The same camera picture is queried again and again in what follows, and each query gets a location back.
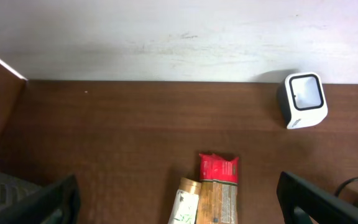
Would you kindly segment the orange spaghetti packet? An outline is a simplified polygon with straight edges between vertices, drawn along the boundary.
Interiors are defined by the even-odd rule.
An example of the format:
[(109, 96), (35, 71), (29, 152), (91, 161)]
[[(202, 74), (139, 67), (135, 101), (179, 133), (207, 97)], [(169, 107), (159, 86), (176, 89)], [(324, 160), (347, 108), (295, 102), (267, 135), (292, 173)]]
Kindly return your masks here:
[(238, 162), (200, 154), (201, 192), (196, 224), (237, 224)]

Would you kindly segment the white bamboo print tube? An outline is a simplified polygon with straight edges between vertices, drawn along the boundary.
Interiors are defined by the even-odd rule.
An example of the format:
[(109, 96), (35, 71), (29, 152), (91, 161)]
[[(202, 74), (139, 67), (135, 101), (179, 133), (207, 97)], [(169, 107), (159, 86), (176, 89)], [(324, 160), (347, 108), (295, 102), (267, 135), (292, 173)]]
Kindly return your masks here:
[(195, 224), (201, 183), (182, 177), (168, 224)]

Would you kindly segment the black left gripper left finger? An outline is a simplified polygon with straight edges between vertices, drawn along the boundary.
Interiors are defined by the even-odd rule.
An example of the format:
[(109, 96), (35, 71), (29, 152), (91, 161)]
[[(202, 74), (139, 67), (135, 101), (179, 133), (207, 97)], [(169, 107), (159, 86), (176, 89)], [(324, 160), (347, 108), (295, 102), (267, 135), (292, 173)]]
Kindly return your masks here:
[(0, 224), (76, 224), (80, 211), (77, 179), (69, 175), (0, 211)]

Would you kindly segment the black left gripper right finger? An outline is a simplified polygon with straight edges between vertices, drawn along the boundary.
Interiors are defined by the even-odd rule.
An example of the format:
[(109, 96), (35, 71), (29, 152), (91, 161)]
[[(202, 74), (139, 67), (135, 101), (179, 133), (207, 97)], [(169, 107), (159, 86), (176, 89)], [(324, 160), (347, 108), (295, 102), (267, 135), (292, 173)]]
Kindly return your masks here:
[(358, 224), (358, 208), (290, 172), (282, 172), (277, 197), (286, 224)]

